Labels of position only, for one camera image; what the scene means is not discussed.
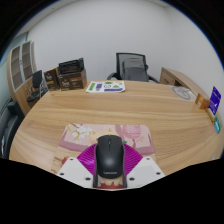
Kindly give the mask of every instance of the stack of paper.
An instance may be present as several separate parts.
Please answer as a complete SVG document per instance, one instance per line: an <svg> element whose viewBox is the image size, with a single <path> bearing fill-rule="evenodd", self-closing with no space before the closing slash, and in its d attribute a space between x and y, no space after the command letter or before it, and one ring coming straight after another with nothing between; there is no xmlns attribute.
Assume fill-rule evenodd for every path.
<svg viewBox="0 0 224 224"><path fill-rule="evenodd" d="M88 88L87 93L114 93L125 91L124 81L105 81L105 82L95 82L92 81Z"/></svg>

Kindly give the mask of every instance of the wall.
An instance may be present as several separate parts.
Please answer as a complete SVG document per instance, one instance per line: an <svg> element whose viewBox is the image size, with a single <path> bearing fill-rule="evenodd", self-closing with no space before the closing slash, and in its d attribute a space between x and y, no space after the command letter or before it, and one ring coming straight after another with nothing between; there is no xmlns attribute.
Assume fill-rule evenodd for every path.
<svg viewBox="0 0 224 224"><path fill-rule="evenodd" d="M202 31L186 16L174 8L167 8L172 24L172 69L180 71L197 83L208 96L215 86L224 97L222 64ZM218 111L224 121L224 99Z"/></svg>
<svg viewBox="0 0 224 224"><path fill-rule="evenodd" d="M116 52L146 55L148 73L159 80L170 58L165 8L144 0L82 0L65 6L30 30L37 69L84 58L88 80L116 71Z"/></svg>

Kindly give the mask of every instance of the office chair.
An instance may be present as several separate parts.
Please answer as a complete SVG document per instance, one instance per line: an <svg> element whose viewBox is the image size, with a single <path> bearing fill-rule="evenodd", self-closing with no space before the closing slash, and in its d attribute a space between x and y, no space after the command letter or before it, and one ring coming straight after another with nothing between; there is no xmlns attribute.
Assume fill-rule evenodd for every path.
<svg viewBox="0 0 224 224"><path fill-rule="evenodd" d="M38 97L41 98L46 91L43 88L43 77L42 77L42 70L39 70L35 73L33 73L33 85L29 89L30 96L27 98L27 102L30 103L31 108L31 102L36 100Z"/></svg>
<svg viewBox="0 0 224 224"><path fill-rule="evenodd" d="M0 117L0 158L9 159L13 138L23 119L18 102L8 103Z"/></svg>
<svg viewBox="0 0 224 224"><path fill-rule="evenodd" d="M155 78L147 74L148 65L145 55L133 53L116 53L117 72L110 74L107 80L116 78L118 80L133 80L148 82L152 80L159 83Z"/></svg>

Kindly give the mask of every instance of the wooden table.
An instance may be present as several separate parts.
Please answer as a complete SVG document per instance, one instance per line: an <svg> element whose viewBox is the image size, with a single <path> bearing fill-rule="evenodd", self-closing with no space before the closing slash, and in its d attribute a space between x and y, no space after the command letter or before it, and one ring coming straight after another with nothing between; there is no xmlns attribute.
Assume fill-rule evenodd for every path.
<svg viewBox="0 0 224 224"><path fill-rule="evenodd" d="M125 86L121 93L47 92L18 129L10 160L52 172L58 143L69 123L148 126L157 164L165 175L220 158L223 129L217 134L206 112L193 101L178 97L167 85L125 81Z"/></svg>

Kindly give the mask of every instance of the black computer mouse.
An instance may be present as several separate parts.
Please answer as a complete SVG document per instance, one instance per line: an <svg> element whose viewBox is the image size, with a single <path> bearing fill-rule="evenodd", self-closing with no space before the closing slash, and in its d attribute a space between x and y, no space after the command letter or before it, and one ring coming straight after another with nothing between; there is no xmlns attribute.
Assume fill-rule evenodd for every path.
<svg viewBox="0 0 224 224"><path fill-rule="evenodd" d="M124 174L124 146L122 139L116 135L99 137L95 147L95 163L95 187L97 186L98 175L106 179L114 179Z"/></svg>

